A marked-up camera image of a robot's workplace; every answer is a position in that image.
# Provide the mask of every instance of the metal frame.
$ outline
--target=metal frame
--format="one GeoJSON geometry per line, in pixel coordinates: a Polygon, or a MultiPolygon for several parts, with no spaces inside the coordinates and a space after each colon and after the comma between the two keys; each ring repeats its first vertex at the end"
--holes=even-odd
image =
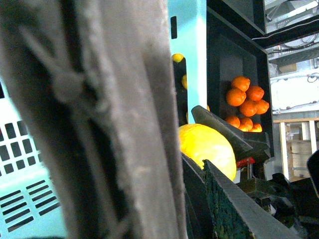
{"type": "Polygon", "coordinates": [[[232,1],[225,0],[207,1],[207,7],[221,15],[229,23],[234,25],[237,29],[242,31],[250,38],[261,37],[266,33],[264,19],[264,1],[252,0],[254,8],[254,18],[256,23],[248,19],[245,16],[244,12],[240,12],[238,9],[236,9],[236,6],[234,6],[231,2],[232,1]]]}
{"type": "Polygon", "coordinates": [[[318,21],[319,15],[316,15],[264,36],[254,36],[253,40],[265,49],[270,48],[319,32],[318,21]]]}

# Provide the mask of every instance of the light blue panel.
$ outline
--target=light blue panel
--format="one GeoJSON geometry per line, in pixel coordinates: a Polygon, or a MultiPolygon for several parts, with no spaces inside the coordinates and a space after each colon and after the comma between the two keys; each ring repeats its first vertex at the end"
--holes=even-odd
{"type": "Polygon", "coordinates": [[[168,0],[168,21],[177,18],[177,39],[170,40],[172,54],[186,58],[188,120],[194,123],[191,109],[207,106],[206,1],[168,0]]]}
{"type": "Polygon", "coordinates": [[[0,129],[9,159],[0,160],[0,239],[22,239],[27,237],[66,237],[67,231],[54,185],[47,168],[39,161],[40,151],[36,149],[31,135],[21,135],[17,122],[21,120],[8,97],[0,77],[4,98],[0,99],[0,129]],[[5,125],[11,123],[15,132],[9,138],[5,125]],[[23,141],[29,140],[32,152],[27,152],[23,141]],[[11,143],[17,142],[20,155],[14,155],[11,143]],[[28,158],[34,157],[29,164],[28,158]],[[24,162],[19,168],[17,162],[24,162]],[[5,168],[11,166],[11,172],[5,168]]]}

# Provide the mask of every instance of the yellow fruit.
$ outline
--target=yellow fruit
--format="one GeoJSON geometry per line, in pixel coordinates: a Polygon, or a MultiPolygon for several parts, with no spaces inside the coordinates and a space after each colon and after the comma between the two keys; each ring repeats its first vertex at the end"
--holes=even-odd
{"type": "Polygon", "coordinates": [[[204,159],[211,161],[230,180],[236,176],[236,161],[232,146],[218,131],[202,124],[179,127],[180,150],[204,168],[204,159]]]}
{"type": "Polygon", "coordinates": [[[187,75],[185,74],[181,79],[181,84],[187,89],[187,75]]]}
{"type": "Polygon", "coordinates": [[[180,54],[180,53],[175,53],[174,55],[171,56],[171,58],[172,58],[172,60],[173,60],[174,62],[179,63],[179,62],[182,61],[182,59],[184,58],[184,56],[183,56],[182,54],[180,54]]]}

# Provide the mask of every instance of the ventilation slot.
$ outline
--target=ventilation slot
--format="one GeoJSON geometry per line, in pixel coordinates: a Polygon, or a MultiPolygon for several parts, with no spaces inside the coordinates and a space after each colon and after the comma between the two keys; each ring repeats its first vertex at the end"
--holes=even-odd
{"type": "Polygon", "coordinates": [[[0,83],[0,99],[2,99],[2,98],[4,98],[4,93],[3,93],[2,85],[0,83]]]}
{"type": "Polygon", "coordinates": [[[28,164],[29,166],[32,166],[35,164],[35,158],[33,156],[28,158],[28,164]]]}
{"type": "Polygon", "coordinates": [[[14,195],[17,195],[18,193],[21,193],[21,191],[18,190],[18,191],[15,191],[15,192],[13,192],[13,193],[7,194],[7,195],[1,197],[1,198],[0,198],[0,201],[3,201],[3,200],[5,200],[5,199],[7,199],[7,198],[9,198],[9,197],[12,197],[12,196],[14,196],[14,195]]]}
{"type": "Polygon", "coordinates": [[[21,136],[24,136],[24,135],[28,134],[28,131],[26,130],[26,127],[25,127],[25,125],[24,125],[24,123],[22,121],[18,121],[17,125],[18,125],[18,129],[19,129],[19,132],[20,132],[21,136]]]}
{"type": "Polygon", "coordinates": [[[2,161],[6,161],[10,159],[8,150],[5,145],[0,146],[0,157],[2,161]]]}
{"type": "Polygon", "coordinates": [[[50,190],[50,191],[47,191],[47,192],[45,192],[45,193],[43,193],[43,194],[41,194],[41,195],[39,195],[39,196],[36,196],[36,197],[32,198],[32,201],[35,202],[35,201],[37,201],[37,200],[39,200],[39,199],[41,199],[41,198],[44,198],[44,197],[50,195],[51,193],[52,193],[51,190],[50,190]]]}
{"type": "Polygon", "coordinates": [[[41,181],[39,181],[37,183],[34,183],[34,184],[31,184],[30,186],[27,186],[26,189],[34,188],[34,187],[36,187],[36,186],[38,186],[38,185],[40,185],[40,184],[42,184],[44,182],[45,182],[44,180],[41,180],[41,181]]]}
{"type": "Polygon", "coordinates": [[[13,203],[16,203],[16,202],[22,200],[23,198],[24,198],[23,196],[17,197],[17,198],[15,198],[15,199],[12,199],[12,200],[6,202],[6,203],[1,204],[0,207],[1,207],[1,208],[4,208],[4,207],[6,207],[6,206],[9,206],[10,204],[13,204],[13,203]]]}
{"type": "Polygon", "coordinates": [[[14,221],[14,220],[16,220],[16,219],[28,214],[29,212],[30,212],[30,209],[26,209],[26,210],[24,210],[22,212],[19,212],[18,214],[15,214],[14,216],[7,218],[5,220],[5,223],[10,223],[10,222],[12,222],[12,221],[14,221]]]}
{"type": "Polygon", "coordinates": [[[8,228],[8,232],[10,233],[10,232],[12,232],[12,231],[14,231],[14,230],[16,230],[16,229],[22,227],[23,225],[28,224],[29,222],[32,222],[33,220],[34,220],[33,217],[29,217],[29,218],[27,218],[27,219],[24,219],[23,221],[21,221],[21,222],[15,224],[15,225],[9,227],[9,228],[8,228]]]}
{"type": "Polygon", "coordinates": [[[0,128],[0,142],[1,141],[4,141],[4,137],[3,137],[3,134],[2,134],[2,131],[1,131],[1,128],[0,128]]]}
{"type": "Polygon", "coordinates": [[[22,155],[18,142],[12,143],[11,144],[11,149],[12,149],[14,157],[19,157],[19,156],[22,155]]]}
{"type": "Polygon", "coordinates": [[[13,208],[10,208],[10,209],[8,209],[8,210],[6,210],[6,211],[3,211],[2,214],[5,216],[5,215],[7,215],[7,214],[9,214],[9,213],[14,212],[15,210],[18,210],[18,209],[20,209],[20,208],[23,208],[24,206],[26,206],[26,202],[21,203],[21,204],[19,204],[19,205],[16,205],[16,206],[14,206],[13,208]]]}
{"type": "Polygon", "coordinates": [[[51,212],[52,210],[56,209],[60,207],[60,203],[56,203],[46,209],[44,209],[43,211],[39,212],[40,216],[43,216],[44,214],[47,214],[48,212],[51,212]]]}
{"type": "Polygon", "coordinates": [[[29,192],[29,195],[31,196],[31,195],[33,195],[33,194],[35,194],[35,193],[38,193],[38,192],[40,192],[40,191],[42,191],[42,190],[44,190],[44,189],[46,189],[46,188],[48,188],[49,186],[48,185],[45,185],[45,186],[43,186],[43,187],[41,187],[41,188],[38,188],[38,189],[36,189],[36,190],[34,190],[34,191],[32,191],[32,192],[29,192]]]}
{"type": "Polygon", "coordinates": [[[44,205],[46,205],[46,204],[48,204],[48,203],[50,203],[50,202],[53,202],[54,200],[56,200],[56,197],[55,197],[55,196],[53,196],[52,198],[49,198],[49,199],[47,199],[47,200],[44,200],[44,201],[41,202],[41,203],[36,204],[35,207],[36,207],[36,208],[43,207],[44,205]]]}
{"type": "Polygon", "coordinates": [[[9,139],[15,138],[16,135],[15,135],[15,132],[14,132],[13,124],[12,123],[7,123],[4,126],[5,126],[5,129],[6,129],[6,133],[8,135],[8,138],[9,139]]]}

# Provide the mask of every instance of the cable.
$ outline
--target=cable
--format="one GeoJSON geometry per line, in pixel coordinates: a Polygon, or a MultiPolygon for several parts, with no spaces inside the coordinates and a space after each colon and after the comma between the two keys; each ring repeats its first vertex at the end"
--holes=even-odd
{"type": "Polygon", "coordinates": [[[313,83],[313,82],[315,82],[316,80],[319,80],[319,73],[317,73],[317,72],[312,73],[312,74],[307,75],[307,76],[308,76],[307,81],[308,81],[309,83],[313,83]]]}
{"type": "Polygon", "coordinates": [[[312,43],[309,43],[309,44],[306,44],[306,45],[303,45],[303,46],[291,47],[291,48],[288,48],[288,49],[281,49],[281,50],[280,49],[274,49],[272,52],[269,52],[268,54],[301,50],[301,49],[316,45],[318,43],[319,42],[312,42],[312,43]]]}
{"type": "Polygon", "coordinates": [[[294,29],[294,28],[299,27],[299,26],[305,26],[305,25],[308,25],[308,24],[313,23],[313,22],[315,22],[315,21],[319,21],[319,19],[316,19],[316,20],[313,20],[313,21],[310,21],[310,22],[307,22],[307,23],[299,24],[299,25],[297,25],[297,26],[288,28],[288,29],[283,30],[283,31],[275,32],[275,33],[273,33],[273,34],[270,34],[269,36],[252,38],[252,40],[267,39],[267,38],[272,37],[272,36],[274,36],[274,35],[277,35],[277,34],[279,34],[279,33],[282,33],[282,32],[285,32],[285,31],[288,31],[288,30],[291,30],[291,29],[294,29]]]}

